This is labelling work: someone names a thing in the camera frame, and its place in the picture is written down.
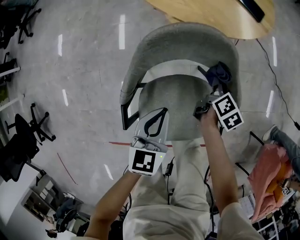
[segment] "pink cloth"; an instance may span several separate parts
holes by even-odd
[[[281,164],[288,161],[288,156],[283,147],[274,144],[265,144],[259,156],[255,168],[248,177],[255,195],[255,210],[252,222],[268,215],[282,205],[282,199],[275,201],[273,194],[266,193],[268,185],[276,177]],[[289,178],[292,168],[287,171],[285,177]]]

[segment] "wooden table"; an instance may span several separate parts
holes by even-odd
[[[238,0],[146,0],[174,22],[215,27],[230,38],[255,39],[267,35],[275,22],[273,0],[255,0],[265,16],[258,23]]]

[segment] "red line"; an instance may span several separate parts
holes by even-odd
[[[74,182],[76,185],[78,185],[78,184],[74,181],[74,179],[72,178],[72,176],[70,175],[70,173],[69,173],[69,171],[67,170],[67,168],[66,168],[65,165],[64,165],[64,167],[65,167],[65,170],[67,171],[67,173],[69,174],[70,178],[73,180],[73,182]]]
[[[115,144],[115,145],[123,145],[123,146],[130,146],[130,143],[127,142],[109,142],[111,144]]]

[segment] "gray chair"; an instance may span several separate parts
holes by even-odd
[[[240,106],[239,58],[232,41],[219,30],[204,24],[170,24],[149,33],[132,57],[120,94],[124,130],[137,118],[166,107],[170,114],[167,140],[180,141],[202,136],[193,112],[196,102],[212,92],[205,80],[189,75],[170,75],[141,83],[149,69],[171,60],[191,60],[207,67],[219,61],[225,63],[232,74],[228,89]],[[128,118],[127,109],[138,88],[143,88],[138,112]]]

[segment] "chair seat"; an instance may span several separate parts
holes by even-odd
[[[170,75],[148,82],[139,98],[140,118],[166,107],[168,109],[168,141],[182,141],[202,136],[199,121],[193,116],[197,101],[212,89],[203,79],[189,75]]]

